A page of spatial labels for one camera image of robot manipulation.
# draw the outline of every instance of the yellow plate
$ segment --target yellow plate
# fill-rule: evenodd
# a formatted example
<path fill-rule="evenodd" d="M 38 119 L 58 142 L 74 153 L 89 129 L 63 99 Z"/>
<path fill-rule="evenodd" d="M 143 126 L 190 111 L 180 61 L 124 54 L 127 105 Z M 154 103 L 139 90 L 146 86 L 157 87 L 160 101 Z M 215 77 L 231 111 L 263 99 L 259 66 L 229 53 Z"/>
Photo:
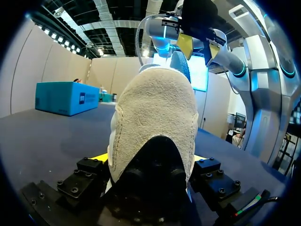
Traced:
<path fill-rule="evenodd" d="M 102 154 L 102 155 L 99 155 L 99 156 L 96 156 L 94 158 L 90 158 L 90 159 L 97 159 L 98 161 L 107 161 L 108 160 L 108 153 L 106 154 Z M 200 159 L 206 159 L 206 158 L 203 158 L 201 156 L 198 156 L 198 155 L 194 155 L 194 161 L 199 161 Z"/>

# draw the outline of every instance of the teal box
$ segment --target teal box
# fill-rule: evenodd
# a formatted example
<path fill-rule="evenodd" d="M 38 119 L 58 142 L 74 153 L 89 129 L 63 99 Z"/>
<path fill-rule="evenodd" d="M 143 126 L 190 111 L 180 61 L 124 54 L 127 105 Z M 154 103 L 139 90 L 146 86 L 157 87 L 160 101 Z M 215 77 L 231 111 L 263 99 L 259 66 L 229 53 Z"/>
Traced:
<path fill-rule="evenodd" d="M 113 95 L 108 93 L 100 93 L 99 99 L 102 98 L 103 102 L 112 102 L 113 101 Z"/>
<path fill-rule="evenodd" d="M 98 107 L 99 88 L 72 81 L 40 82 L 36 87 L 37 110 L 72 116 Z"/>

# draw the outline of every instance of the white wall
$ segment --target white wall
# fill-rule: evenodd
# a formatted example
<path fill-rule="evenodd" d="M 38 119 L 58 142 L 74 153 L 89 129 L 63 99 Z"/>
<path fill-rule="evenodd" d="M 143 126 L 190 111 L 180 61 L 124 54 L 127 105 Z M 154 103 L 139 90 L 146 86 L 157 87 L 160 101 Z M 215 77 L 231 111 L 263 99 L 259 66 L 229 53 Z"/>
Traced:
<path fill-rule="evenodd" d="M 230 99 L 229 82 L 226 78 L 209 73 L 208 89 L 203 118 L 206 118 L 204 130 L 222 137 L 227 125 Z"/>
<path fill-rule="evenodd" d="M 229 101 L 228 113 L 230 113 L 230 114 L 240 113 L 240 114 L 246 115 L 246 106 L 243 102 L 243 99 L 241 98 L 241 96 L 239 94 L 238 95 L 235 94 L 232 90 L 230 91 L 230 101 Z"/>
<path fill-rule="evenodd" d="M 82 79 L 86 83 L 90 64 L 91 60 L 73 54 L 60 44 L 53 42 L 42 81 L 73 81 Z"/>
<path fill-rule="evenodd" d="M 6 53 L 0 71 L 0 118 L 11 114 L 10 98 L 13 84 L 13 77 L 21 54 L 23 45 L 31 33 L 34 23 L 31 20 L 25 21 L 21 29 L 12 40 Z"/>
<path fill-rule="evenodd" d="M 34 108 L 37 82 L 42 75 L 53 40 L 34 26 L 18 59 L 11 96 L 11 113 Z"/>
<path fill-rule="evenodd" d="M 37 82 L 87 80 L 91 60 L 71 53 L 27 19 L 0 71 L 0 117 L 34 108 Z"/>
<path fill-rule="evenodd" d="M 143 63 L 152 63 L 152 58 L 143 58 Z M 118 99 L 128 83 L 139 73 L 140 67 L 137 57 L 94 58 L 87 84 L 104 87 L 108 93 L 116 93 Z"/>
<path fill-rule="evenodd" d="M 194 95 L 195 95 L 195 98 L 197 101 L 197 108 L 198 108 L 198 127 L 202 128 L 203 113 L 204 113 L 204 108 L 205 108 L 205 103 L 206 103 L 207 92 L 195 90 Z"/>

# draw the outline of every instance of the dark table surface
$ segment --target dark table surface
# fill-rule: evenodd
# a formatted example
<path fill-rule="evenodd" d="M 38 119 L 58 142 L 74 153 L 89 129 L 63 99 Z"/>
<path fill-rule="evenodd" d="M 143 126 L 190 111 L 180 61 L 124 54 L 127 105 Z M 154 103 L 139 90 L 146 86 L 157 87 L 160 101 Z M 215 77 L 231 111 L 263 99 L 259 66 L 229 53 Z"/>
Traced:
<path fill-rule="evenodd" d="M 6 173 L 16 190 L 30 182 L 46 181 L 52 187 L 68 177 L 83 157 L 107 152 L 110 122 L 114 106 L 98 108 L 72 117 L 28 110 L 0 119 L 0 151 Z M 255 187 L 267 189 L 272 196 L 281 195 L 287 178 L 259 159 L 232 144 L 199 129 L 196 154 L 214 157 L 233 180 L 241 181 L 241 191 Z M 192 193 L 203 225 L 217 218 L 200 194 Z M 266 204 L 253 218 L 258 224 L 273 208 Z"/>

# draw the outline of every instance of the white suede shoe upper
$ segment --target white suede shoe upper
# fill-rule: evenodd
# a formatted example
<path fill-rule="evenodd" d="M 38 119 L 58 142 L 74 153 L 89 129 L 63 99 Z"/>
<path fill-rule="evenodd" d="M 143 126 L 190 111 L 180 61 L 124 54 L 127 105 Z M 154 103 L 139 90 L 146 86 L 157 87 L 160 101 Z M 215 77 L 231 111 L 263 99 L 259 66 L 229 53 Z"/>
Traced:
<path fill-rule="evenodd" d="M 181 72 L 160 66 L 145 69 L 128 84 L 115 109 L 108 147 L 114 182 L 141 147 L 157 135 L 176 144 L 188 181 L 194 165 L 198 112 L 191 84 Z"/>

